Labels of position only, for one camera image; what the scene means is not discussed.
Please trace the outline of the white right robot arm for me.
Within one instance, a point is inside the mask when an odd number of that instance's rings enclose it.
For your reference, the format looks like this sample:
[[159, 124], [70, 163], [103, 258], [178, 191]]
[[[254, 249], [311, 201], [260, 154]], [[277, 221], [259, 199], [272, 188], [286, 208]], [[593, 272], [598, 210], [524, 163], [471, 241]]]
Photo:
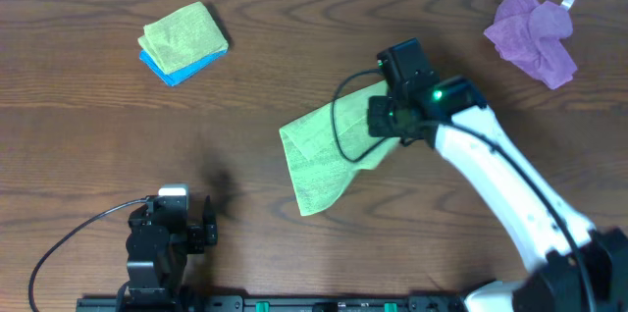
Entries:
[[467, 311], [624, 311], [627, 237], [570, 206], [516, 148], [469, 80], [413, 79], [372, 96], [375, 137], [424, 140], [467, 179], [514, 242], [529, 277], [467, 293]]

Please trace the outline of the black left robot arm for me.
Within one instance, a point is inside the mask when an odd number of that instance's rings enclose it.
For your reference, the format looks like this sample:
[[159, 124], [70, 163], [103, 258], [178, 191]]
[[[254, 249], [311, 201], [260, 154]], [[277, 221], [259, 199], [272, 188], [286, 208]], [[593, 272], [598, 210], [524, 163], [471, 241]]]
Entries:
[[201, 221], [188, 221], [188, 196], [148, 196], [131, 212], [126, 241], [129, 280], [118, 292], [118, 311], [184, 311], [192, 304], [181, 292], [187, 257], [202, 254], [218, 241], [211, 199]]

